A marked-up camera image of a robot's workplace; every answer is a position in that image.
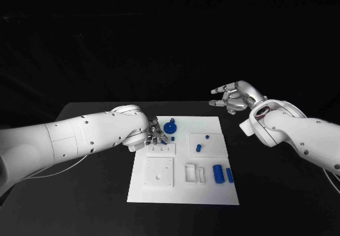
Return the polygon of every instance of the blue object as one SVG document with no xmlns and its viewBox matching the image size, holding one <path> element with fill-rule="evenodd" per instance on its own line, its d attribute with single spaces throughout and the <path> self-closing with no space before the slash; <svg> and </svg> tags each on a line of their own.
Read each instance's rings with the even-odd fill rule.
<svg viewBox="0 0 340 236">
<path fill-rule="evenodd" d="M 214 165 L 212 169 L 213 169 L 214 183 L 225 183 L 222 166 Z"/>
<path fill-rule="evenodd" d="M 201 145 L 197 144 L 197 147 L 196 147 L 196 152 L 200 152 L 200 148 L 201 148 Z"/>
<path fill-rule="evenodd" d="M 229 183 L 233 183 L 230 168 L 226 168 L 226 174 L 227 174 Z"/>
<path fill-rule="evenodd" d="M 165 132 L 167 134 L 173 134 L 173 133 L 176 132 L 176 130 L 177 130 L 177 126 L 176 126 L 176 124 L 174 124 L 174 119 L 171 118 L 171 119 L 170 119 L 170 122 L 167 122 L 167 123 L 164 124 L 164 132 Z"/>
</svg>

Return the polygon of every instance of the black table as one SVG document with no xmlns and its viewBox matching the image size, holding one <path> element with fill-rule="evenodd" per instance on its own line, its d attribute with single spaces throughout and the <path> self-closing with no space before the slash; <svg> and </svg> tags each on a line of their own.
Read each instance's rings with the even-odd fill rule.
<svg viewBox="0 0 340 236">
<path fill-rule="evenodd" d="M 269 148 L 246 137 L 239 123 L 249 110 L 232 116 L 207 101 L 70 103 L 57 120 L 128 104 L 148 116 L 219 116 L 240 205 L 127 203 L 134 153 L 118 145 L 62 174 L 16 184 L 0 210 L 1 235 L 340 234 L 340 195 L 321 169 L 286 143 Z"/>
</svg>

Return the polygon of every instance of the robotic hand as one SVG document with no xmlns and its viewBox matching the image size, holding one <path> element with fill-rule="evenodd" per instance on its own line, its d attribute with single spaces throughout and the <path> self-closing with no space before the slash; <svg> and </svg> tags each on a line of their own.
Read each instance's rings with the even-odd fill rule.
<svg viewBox="0 0 340 236">
<path fill-rule="evenodd" d="M 307 118 L 289 102 L 268 100 L 245 81 L 212 90 L 212 94 L 219 92 L 223 92 L 223 98 L 212 100 L 212 106 L 225 106 L 232 115 L 248 107 L 250 109 L 249 118 L 239 125 L 248 136 L 255 134 L 269 147 L 286 142 L 305 160 L 340 175 L 338 125 Z"/>
<path fill-rule="evenodd" d="M 119 143 L 129 151 L 153 141 L 167 143 L 157 117 L 135 105 L 47 124 L 0 130 L 0 196 L 52 165 L 99 152 Z"/>
</svg>

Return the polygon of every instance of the white platform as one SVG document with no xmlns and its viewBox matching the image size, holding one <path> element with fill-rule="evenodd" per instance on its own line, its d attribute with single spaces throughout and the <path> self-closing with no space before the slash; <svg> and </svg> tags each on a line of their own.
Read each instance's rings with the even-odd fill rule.
<svg viewBox="0 0 340 236">
<path fill-rule="evenodd" d="M 230 166 L 217 117 L 158 117 L 161 128 L 170 121 L 170 118 L 174 118 L 177 131 L 165 135 L 168 137 L 168 144 L 176 144 L 176 151 L 173 153 L 171 147 L 170 151 L 164 149 L 164 154 L 160 151 L 158 155 L 153 155 L 150 154 L 150 147 L 145 147 L 135 152 L 127 201 L 138 203 L 238 205 L 235 183 L 229 183 L 225 170 Z M 190 142 L 191 146 L 194 146 L 196 142 L 191 141 L 190 134 L 197 134 L 191 135 L 191 137 L 201 138 L 203 146 L 199 155 L 190 151 Z M 214 137 L 206 140 L 206 134 Z M 150 176 L 145 177 L 147 159 L 157 159 L 157 157 L 163 159 L 171 158 L 173 185 L 155 186 L 151 182 L 145 184 L 147 178 L 154 183 L 158 183 L 157 181 L 160 180 L 153 178 L 153 175 L 155 177 L 158 174 L 155 172 L 150 173 Z M 186 183 L 186 164 L 194 164 L 196 184 Z M 214 183 L 213 165 L 222 165 L 223 184 Z M 199 168 L 204 169 L 204 184 L 199 184 Z M 164 175 L 168 178 L 168 172 L 160 174 L 157 178 L 164 177 Z"/>
</svg>

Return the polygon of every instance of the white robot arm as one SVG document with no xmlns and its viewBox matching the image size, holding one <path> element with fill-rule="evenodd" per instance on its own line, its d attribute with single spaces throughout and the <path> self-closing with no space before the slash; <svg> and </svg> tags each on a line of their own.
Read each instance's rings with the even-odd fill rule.
<svg viewBox="0 0 340 236">
<path fill-rule="evenodd" d="M 230 114 L 250 109 L 249 119 L 239 125 L 248 136 L 255 134 L 269 147 L 286 142 L 305 160 L 340 175 L 338 125 L 307 118 L 289 102 L 268 100 L 245 81 L 212 90 L 212 94 L 219 92 L 223 98 L 212 100 L 212 106 L 225 106 Z"/>
<path fill-rule="evenodd" d="M 168 141 L 157 117 L 135 105 L 53 123 L 0 130 L 0 196 L 23 179 L 52 165 L 119 143 L 137 151 L 157 139 Z"/>
</svg>

